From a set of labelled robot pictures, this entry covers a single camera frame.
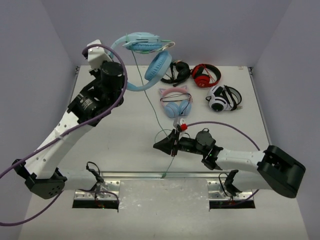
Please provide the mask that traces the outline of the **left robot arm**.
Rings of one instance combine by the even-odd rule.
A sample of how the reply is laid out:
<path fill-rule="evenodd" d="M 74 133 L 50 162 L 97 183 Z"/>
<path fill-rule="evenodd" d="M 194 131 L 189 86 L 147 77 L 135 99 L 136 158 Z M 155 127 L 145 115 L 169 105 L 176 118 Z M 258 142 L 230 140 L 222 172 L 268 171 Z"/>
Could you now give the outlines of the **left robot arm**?
<path fill-rule="evenodd" d="M 42 199 L 51 199 L 66 190 L 97 191 L 104 184 L 100 174 L 89 167 L 85 170 L 58 167 L 80 138 L 123 103 L 125 75 L 120 63 L 104 61 L 89 73 L 94 79 L 70 102 L 35 155 L 23 163 L 14 161 L 17 164 L 14 170 L 25 180 L 26 187 Z"/>

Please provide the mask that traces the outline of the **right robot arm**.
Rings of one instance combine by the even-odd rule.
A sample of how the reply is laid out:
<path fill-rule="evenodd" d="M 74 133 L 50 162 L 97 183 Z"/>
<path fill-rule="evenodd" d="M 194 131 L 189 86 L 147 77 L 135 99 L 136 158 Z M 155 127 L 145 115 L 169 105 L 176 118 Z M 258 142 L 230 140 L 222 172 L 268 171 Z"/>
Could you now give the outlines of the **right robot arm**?
<path fill-rule="evenodd" d="M 153 148 L 172 157 L 179 151 L 201 155 L 201 162 L 209 170 L 229 171 L 224 189 L 232 196 L 256 189 L 273 190 L 294 199 L 306 172 L 302 163 L 275 145 L 258 151 L 229 150 L 217 146 L 207 128 L 199 131 L 195 138 L 182 137 L 174 129 Z"/>

